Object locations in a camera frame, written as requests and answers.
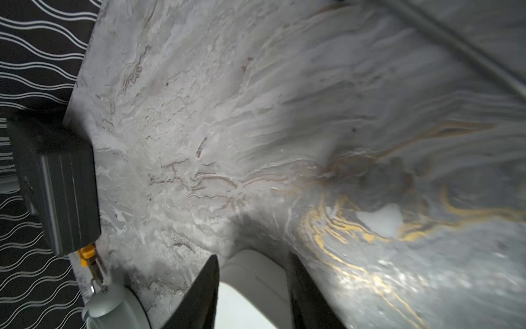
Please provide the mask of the white twin bell alarm clock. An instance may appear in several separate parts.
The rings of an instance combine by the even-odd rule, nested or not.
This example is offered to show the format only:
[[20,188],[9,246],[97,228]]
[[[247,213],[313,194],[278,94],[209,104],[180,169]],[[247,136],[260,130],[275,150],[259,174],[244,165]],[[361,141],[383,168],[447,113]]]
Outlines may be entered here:
[[147,314],[134,293],[123,285],[109,285],[95,293],[82,311],[87,328],[150,328]]

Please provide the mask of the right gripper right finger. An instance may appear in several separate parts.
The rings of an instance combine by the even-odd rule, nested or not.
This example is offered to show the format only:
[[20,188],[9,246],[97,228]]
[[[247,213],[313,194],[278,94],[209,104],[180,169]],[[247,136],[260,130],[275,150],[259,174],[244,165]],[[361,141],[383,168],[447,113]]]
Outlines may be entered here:
[[293,328],[345,328],[296,254],[289,252],[286,280]]

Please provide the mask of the yellow handled pliers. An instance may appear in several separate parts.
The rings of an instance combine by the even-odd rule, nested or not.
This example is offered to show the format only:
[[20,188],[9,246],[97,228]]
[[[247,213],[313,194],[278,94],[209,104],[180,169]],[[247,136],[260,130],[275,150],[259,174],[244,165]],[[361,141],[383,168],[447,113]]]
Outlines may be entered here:
[[78,256],[82,267],[87,267],[92,278],[90,279],[90,286],[93,293],[96,292],[95,286],[99,287],[102,292],[107,292],[108,288],[104,283],[104,269],[101,265],[100,257],[98,256],[94,244],[87,245],[78,250]]

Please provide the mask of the white square alarm clock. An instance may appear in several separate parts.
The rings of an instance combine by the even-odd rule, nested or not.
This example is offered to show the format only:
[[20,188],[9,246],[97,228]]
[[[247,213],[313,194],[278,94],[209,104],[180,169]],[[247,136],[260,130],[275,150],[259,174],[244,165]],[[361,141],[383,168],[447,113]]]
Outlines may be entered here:
[[286,272],[260,252],[238,252],[220,268],[215,328],[292,328]]

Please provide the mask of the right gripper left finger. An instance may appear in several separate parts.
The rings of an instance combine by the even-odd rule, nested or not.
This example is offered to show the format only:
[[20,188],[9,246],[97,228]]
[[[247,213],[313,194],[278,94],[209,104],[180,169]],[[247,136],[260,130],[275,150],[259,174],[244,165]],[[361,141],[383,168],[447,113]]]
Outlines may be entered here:
[[212,255],[162,329],[214,328],[218,294],[219,261]]

